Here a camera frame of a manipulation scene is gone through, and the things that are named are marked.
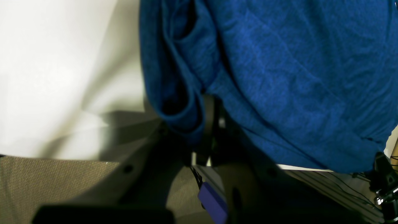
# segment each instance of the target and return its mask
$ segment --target blue fabric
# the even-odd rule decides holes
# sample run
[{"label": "blue fabric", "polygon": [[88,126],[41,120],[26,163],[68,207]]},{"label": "blue fabric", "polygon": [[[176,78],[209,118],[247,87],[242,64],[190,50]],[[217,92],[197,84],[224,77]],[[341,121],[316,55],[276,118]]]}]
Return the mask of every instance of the blue fabric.
[{"label": "blue fabric", "polygon": [[148,99],[189,143],[203,93],[276,163],[372,169],[397,125],[393,1],[143,0]]}]

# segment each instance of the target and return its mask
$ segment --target gray surface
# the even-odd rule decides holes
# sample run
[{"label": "gray surface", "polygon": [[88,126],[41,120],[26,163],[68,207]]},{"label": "gray surface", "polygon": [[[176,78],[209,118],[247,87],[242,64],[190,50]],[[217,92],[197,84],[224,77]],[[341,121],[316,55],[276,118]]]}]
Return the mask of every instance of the gray surface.
[{"label": "gray surface", "polygon": [[[0,224],[30,223],[41,204],[82,193],[117,165],[99,161],[0,158]],[[198,217],[202,216],[206,220],[198,192],[190,169],[182,169],[172,184],[167,202],[179,224],[201,220]]]}]

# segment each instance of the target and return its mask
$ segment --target blue shirt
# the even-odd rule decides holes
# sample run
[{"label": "blue shirt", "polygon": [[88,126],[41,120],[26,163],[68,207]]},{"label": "blue shirt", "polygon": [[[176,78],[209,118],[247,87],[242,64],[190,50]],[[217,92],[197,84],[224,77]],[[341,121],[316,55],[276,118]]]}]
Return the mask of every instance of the blue shirt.
[{"label": "blue shirt", "polygon": [[192,144],[203,93],[279,164],[370,170],[398,123],[393,1],[145,0],[140,45],[150,103]]}]

